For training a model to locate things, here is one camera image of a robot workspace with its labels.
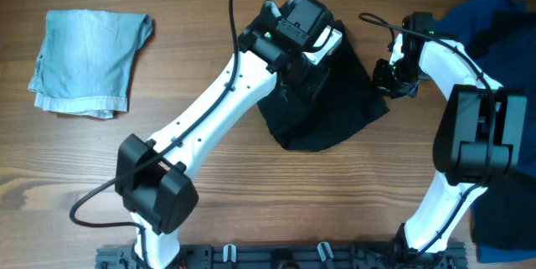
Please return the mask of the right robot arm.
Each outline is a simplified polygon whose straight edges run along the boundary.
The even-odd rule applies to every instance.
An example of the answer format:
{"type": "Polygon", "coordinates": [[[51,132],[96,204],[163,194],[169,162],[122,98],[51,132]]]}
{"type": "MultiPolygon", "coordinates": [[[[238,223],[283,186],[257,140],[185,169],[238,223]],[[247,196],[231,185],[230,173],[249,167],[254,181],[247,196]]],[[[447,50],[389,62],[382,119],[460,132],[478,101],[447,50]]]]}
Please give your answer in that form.
{"type": "Polygon", "coordinates": [[[431,13],[414,12],[389,29],[390,59],[379,59],[374,88],[391,99],[414,97],[432,80],[447,100],[432,158],[435,176],[420,207],[402,223],[389,253],[391,266],[435,266],[451,232],[490,184],[516,168],[527,98],[487,76],[431,13]]]}

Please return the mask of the black shorts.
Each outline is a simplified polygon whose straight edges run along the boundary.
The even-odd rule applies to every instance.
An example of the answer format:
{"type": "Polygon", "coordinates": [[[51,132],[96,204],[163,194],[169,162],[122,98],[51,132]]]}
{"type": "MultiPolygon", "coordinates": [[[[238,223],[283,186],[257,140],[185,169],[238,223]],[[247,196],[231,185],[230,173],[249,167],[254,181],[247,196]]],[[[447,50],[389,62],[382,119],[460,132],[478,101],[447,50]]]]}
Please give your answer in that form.
{"type": "Polygon", "coordinates": [[[342,43],[327,58],[330,74],[317,98],[306,103],[283,85],[258,102],[275,140],[285,150],[318,152],[339,144],[389,112],[384,98],[351,45],[345,25],[334,22],[342,43]]]}

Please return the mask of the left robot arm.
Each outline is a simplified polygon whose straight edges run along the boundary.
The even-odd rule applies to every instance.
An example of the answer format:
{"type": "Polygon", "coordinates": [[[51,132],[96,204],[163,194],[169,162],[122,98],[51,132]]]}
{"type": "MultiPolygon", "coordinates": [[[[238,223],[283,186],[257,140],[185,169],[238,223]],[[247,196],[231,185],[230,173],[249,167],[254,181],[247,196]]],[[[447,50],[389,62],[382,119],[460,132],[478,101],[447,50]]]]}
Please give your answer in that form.
{"type": "Polygon", "coordinates": [[[115,190],[137,226],[127,267],[172,265],[178,228],[198,203],[193,179],[252,106],[285,127],[308,114],[330,73],[325,59],[342,39],[332,20],[318,0],[265,2],[224,71],[183,114],[147,140],[130,135],[120,145],[115,190]]]}

